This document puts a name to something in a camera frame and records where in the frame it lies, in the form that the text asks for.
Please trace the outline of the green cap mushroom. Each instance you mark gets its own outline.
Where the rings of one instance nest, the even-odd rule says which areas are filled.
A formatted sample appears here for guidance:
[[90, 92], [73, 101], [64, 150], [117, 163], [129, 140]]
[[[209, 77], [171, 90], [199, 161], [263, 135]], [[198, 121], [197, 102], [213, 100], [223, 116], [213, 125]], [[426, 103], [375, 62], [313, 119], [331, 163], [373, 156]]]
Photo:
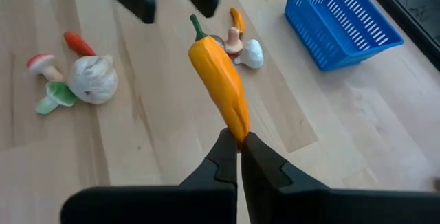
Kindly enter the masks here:
[[46, 95], [42, 98], [35, 111], [40, 115], [47, 115], [58, 106], [71, 107], [76, 101], [76, 95], [65, 82], [50, 81], [45, 85]]

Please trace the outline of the red cap mushroom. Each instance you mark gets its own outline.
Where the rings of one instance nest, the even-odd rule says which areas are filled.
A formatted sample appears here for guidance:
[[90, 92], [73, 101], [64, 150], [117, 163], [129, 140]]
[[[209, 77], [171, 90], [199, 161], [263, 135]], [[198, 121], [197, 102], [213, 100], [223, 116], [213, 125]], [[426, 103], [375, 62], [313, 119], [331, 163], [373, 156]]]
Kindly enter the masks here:
[[35, 75], [41, 74], [48, 81], [63, 82], [64, 77], [55, 67], [55, 56], [52, 54], [37, 54], [26, 63], [27, 70]]

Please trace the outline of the orange pepper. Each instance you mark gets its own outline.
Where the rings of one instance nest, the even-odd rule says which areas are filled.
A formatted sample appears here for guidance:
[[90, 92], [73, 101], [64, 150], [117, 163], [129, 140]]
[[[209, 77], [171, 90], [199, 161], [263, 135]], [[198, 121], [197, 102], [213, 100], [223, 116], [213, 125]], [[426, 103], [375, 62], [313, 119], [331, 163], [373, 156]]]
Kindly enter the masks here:
[[243, 142], [250, 132], [250, 114], [239, 73], [225, 50], [202, 30], [194, 14], [190, 20], [196, 37], [188, 50], [189, 59], [228, 129]]
[[242, 35], [245, 31], [245, 21], [242, 14], [236, 8], [230, 8], [230, 14], [234, 23], [234, 27], [239, 30], [239, 34]]

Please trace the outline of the black aluminium table frame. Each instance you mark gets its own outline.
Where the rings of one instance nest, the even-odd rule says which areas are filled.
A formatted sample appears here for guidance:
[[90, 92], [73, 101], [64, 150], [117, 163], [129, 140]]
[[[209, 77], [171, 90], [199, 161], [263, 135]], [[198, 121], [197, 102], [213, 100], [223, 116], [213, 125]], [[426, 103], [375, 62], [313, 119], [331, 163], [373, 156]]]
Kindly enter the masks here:
[[440, 72], [440, 0], [377, 0]]

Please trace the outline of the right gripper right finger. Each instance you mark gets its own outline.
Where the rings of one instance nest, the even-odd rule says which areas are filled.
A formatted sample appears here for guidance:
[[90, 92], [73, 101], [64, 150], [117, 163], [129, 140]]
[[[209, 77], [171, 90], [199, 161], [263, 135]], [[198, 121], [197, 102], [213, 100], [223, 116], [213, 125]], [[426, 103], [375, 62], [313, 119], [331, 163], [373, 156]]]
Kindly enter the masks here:
[[241, 172], [251, 224], [440, 224], [440, 193], [330, 188], [255, 133]]

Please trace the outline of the white garlic bulb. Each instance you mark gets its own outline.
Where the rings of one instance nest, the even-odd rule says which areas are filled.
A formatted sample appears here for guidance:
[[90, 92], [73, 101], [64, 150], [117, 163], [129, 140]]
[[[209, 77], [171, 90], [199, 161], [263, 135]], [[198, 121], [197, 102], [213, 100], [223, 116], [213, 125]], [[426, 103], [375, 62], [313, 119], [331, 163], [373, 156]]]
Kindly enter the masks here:
[[245, 65], [251, 69], [259, 69], [264, 64], [261, 44], [256, 39], [249, 40], [241, 54], [234, 59], [235, 65]]
[[104, 104], [110, 100], [118, 86], [118, 75], [113, 57], [83, 56], [71, 66], [67, 84], [83, 102]]

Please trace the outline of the red pepper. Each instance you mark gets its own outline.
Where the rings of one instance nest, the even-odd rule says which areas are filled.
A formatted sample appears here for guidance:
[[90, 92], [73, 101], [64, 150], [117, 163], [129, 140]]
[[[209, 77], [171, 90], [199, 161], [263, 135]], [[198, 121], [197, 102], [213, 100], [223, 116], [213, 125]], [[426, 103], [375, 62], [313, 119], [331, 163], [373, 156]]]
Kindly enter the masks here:
[[64, 32], [63, 37], [67, 46], [81, 56], [95, 56], [95, 51], [83, 38], [75, 32]]

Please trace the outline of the blue plastic basket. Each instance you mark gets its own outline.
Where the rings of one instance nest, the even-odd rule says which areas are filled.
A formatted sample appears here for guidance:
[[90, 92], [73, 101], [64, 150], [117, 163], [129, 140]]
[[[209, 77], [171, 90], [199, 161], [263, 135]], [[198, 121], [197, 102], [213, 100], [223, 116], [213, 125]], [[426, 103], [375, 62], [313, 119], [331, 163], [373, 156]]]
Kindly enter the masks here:
[[287, 0], [285, 16], [322, 71], [358, 64], [404, 42], [369, 0]]

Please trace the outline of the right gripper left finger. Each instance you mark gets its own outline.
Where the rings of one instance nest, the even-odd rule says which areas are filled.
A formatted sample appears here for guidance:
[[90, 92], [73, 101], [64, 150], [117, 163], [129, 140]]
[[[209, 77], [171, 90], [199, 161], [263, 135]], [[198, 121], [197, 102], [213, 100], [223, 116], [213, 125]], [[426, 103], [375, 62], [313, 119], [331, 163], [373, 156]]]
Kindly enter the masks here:
[[73, 194], [61, 224], [236, 224], [237, 141], [223, 129], [200, 165], [173, 186], [96, 186]]

